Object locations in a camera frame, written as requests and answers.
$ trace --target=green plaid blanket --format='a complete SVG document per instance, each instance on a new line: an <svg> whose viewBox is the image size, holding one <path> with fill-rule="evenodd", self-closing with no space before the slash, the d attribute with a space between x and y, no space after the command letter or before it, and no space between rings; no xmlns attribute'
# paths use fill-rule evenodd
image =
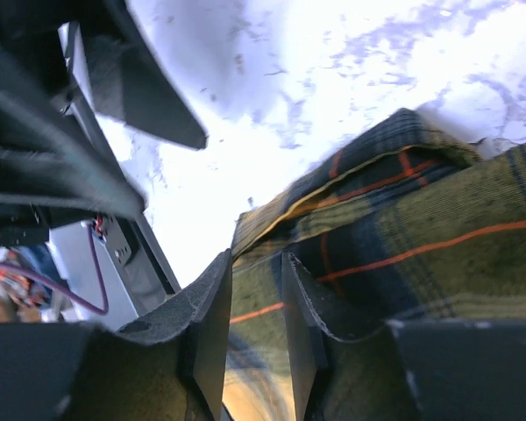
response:
<svg viewBox="0 0 526 421"><path fill-rule="evenodd" d="M481 162L468 145L399 110L243 214L232 246L224 384L236 421L295 419L284 251L379 322L526 318L526 145ZM377 381L359 379L347 399L385 404L366 395L366 383ZM378 410L370 406L360 419Z"/></svg>

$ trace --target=purple wire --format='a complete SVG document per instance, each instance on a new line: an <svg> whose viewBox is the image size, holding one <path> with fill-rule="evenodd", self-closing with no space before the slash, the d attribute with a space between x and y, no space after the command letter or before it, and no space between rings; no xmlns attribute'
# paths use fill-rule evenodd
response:
<svg viewBox="0 0 526 421"><path fill-rule="evenodd" d="M82 297L77 296L70 289L62 285L59 285L52 279L46 276L43 276L42 274L38 274L34 270L21 268L19 266L12 265L10 263L5 263L3 261L0 261L0 268L7 269L17 275L25 276L26 278L29 278L35 282L42 283L48 288L54 291L60 292L61 294L64 294L65 296L70 298L75 303L80 304L84 309L89 310L95 314L98 314L99 316L105 316L109 312L109 301L107 300L107 292L105 291L105 283L103 282L102 271L101 271L101 268L99 268L99 261L97 261L96 246L94 245L94 236L93 236L91 226L88 229L88 240L89 240L89 249L91 251L91 257L94 261L94 266L96 267L96 274L97 274L97 281L99 282L99 289L102 292L102 301L103 301L102 309L100 309L99 307L96 307L94 304L90 303L89 301L84 300Z"/></svg>

